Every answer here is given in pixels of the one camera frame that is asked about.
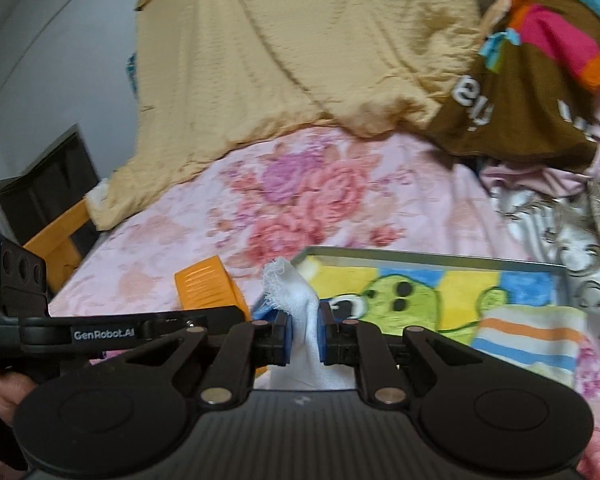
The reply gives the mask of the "person's left hand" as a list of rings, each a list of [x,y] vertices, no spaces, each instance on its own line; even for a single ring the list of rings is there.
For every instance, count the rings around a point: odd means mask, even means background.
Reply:
[[[0,419],[7,426],[12,426],[16,409],[36,388],[38,384],[26,375],[0,372]]]

